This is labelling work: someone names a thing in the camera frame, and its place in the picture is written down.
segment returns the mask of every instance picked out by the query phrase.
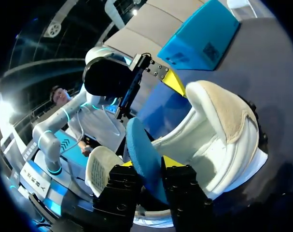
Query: blue insole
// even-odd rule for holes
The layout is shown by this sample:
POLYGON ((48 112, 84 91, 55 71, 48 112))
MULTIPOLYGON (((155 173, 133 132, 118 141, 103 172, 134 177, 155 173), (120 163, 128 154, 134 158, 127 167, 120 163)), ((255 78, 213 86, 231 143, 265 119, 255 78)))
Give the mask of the blue insole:
POLYGON ((167 204, 161 178, 161 155, 153 147, 143 124, 134 117, 126 128, 129 156, 137 173, 142 177, 146 189, 158 200, 167 204))

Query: table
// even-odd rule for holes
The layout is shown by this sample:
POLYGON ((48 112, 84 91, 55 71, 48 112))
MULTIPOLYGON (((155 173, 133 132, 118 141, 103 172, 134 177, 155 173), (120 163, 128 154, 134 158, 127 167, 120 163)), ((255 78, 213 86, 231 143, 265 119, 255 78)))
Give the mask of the table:
MULTIPOLYGON (((216 199, 216 212, 265 202, 272 193, 292 192, 293 45, 279 22, 274 18, 243 21, 215 71, 177 73, 185 85, 208 80, 253 101, 269 138, 266 164, 248 182, 216 199)), ((190 108, 187 99, 159 83, 138 116, 150 134, 158 138, 172 131, 190 108)))

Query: white shoe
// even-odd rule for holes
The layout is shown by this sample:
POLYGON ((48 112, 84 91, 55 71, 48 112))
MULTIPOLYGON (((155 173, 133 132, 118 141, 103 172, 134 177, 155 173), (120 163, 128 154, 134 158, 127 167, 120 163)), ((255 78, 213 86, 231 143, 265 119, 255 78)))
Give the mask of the white shoe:
POLYGON ((153 146, 161 155, 190 164, 205 194, 215 199, 252 160, 259 142, 257 120, 240 97, 214 83, 189 83, 186 96, 192 109, 153 146))

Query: black object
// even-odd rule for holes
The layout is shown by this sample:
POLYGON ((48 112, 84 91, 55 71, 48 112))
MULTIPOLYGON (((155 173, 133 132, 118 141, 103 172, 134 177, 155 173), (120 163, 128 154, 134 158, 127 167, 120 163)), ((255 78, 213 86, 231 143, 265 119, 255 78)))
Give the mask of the black object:
MULTIPOLYGON (((212 228, 212 200, 199 187, 193 168, 189 165, 166 168, 162 158, 161 172, 176 231, 205 231, 212 228)), ((65 232, 69 228, 77 232, 129 232, 141 188, 140 176, 133 166, 115 165, 110 171, 107 186, 99 198, 93 198, 92 212, 80 207, 66 208, 62 211, 62 217, 57 218, 47 212, 48 209, 34 194, 30 200, 52 224, 50 230, 53 232, 65 232)))
POLYGON ((162 157, 161 174, 176 231, 213 231, 213 201, 200 188, 194 169, 190 165, 166 168, 162 157))
POLYGON ((83 82, 87 92, 109 98, 123 97, 134 74, 128 67, 110 58, 98 57, 85 68, 83 82))
POLYGON ((28 198, 47 222, 49 222, 50 224, 54 224, 56 220, 59 219, 59 217, 56 214, 54 214, 48 208, 46 208, 44 203, 38 199, 35 193, 30 194, 28 198))
POLYGON ((109 182, 100 197, 94 197, 93 212, 79 207, 66 209, 51 231, 66 231, 66 228, 58 225, 70 221, 86 232, 128 232, 132 227, 141 187, 142 183, 134 168, 116 165, 110 171, 109 182))

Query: blue panel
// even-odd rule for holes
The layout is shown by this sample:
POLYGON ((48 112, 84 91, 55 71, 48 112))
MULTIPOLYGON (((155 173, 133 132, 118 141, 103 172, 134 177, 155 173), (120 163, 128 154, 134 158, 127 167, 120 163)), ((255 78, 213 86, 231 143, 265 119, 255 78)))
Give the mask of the blue panel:
MULTIPOLYGON (((67 139, 69 141, 67 147, 65 149, 68 149, 70 147, 72 147, 76 141, 74 139, 72 139, 71 137, 69 137, 67 134, 61 132, 61 131, 57 131, 55 133, 55 136, 57 137, 57 139, 59 139, 60 143, 64 142, 65 139, 67 139)), ((76 164, 82 166, 82 167, 86 167, 87 164, 87 157, 85 157, 82 153, 81 153, 81 149, 79 148, 78 145, 76 145, 74 148, 70 149, 69 151, 66 151, 63 156, 68 159, 71 160, 73 162, 75 162, 76 164)))
POLYGON ((158 57, 177 70, 212 71, 238 26, 239 22, 225 6, 210 0, 182 24, 158 57))
POLYGON ((52 212, 61 216, 61 206, 53 202, 51 199, 44 199, 43 203, 48 207, 52 212))
POLYGON ((62 186, 61 184, 59 184, 58 182, 52 180, 51 181, 51 189, 53 189, 55 192, 57 192, 59 195, 65 196, 66 192, 67 192, 67 188, 65 188, 64 186, 62 186))

